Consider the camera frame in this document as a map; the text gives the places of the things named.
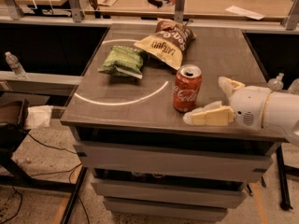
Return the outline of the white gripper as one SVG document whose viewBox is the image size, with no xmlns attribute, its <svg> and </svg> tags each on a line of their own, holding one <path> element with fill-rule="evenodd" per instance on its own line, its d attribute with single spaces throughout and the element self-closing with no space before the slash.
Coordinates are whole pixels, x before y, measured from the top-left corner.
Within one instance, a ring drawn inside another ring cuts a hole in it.
<svg viewBox="0 0 299 224">
<path fill-rule="evenodd" d="M 183 116 L 183 121 L 195 126 L 227 126 L 235 122 L 255 131 L 262 129 L 262 115 L 269 88 L 247 86 L 228 77 L 219 77 L 219 87 L 229 99 L 230 106 L 217 101 L 195 108 Z"/>
</svg>

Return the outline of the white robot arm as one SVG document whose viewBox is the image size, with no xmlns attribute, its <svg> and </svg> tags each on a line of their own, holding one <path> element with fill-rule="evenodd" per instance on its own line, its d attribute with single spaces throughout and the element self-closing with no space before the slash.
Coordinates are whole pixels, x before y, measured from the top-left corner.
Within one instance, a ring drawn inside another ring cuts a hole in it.
<svg viewBox="0 0 299 224">
<path fill-rule="evenodd" d="M 299 96 L 272 91 L 270 88 L 246 86 L 228 77 L 219 77 L 219 86 L 229 104 L 213 102 L 183 116 L 194 126 L 227 126 L 232 122 L 254 131 L 269 130 L 299 146 Z"/>
</svg>

